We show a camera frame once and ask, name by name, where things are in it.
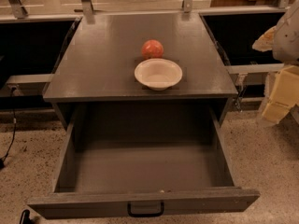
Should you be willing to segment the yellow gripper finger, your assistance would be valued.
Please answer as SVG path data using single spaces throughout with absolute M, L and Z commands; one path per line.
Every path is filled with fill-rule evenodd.
M 276 75 L 262 117 L 274 124 L 284 119 L 299 103 L 299 67 L 284 66 Z
M 273 48 L 276 27 L 273 26 L 264 32 L 252 45 L 252 48 L 260 52 L 266 52 Z

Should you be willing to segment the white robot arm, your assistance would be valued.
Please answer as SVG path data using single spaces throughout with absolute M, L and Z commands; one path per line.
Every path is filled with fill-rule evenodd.
M 260 106 L 258 121 L 263 126 L 279 124 L 299 102 L 299 0 L 252 45 L 261 52 L 272 51 L 273 57 L 284 63 L 274 75 L 270 93 Z

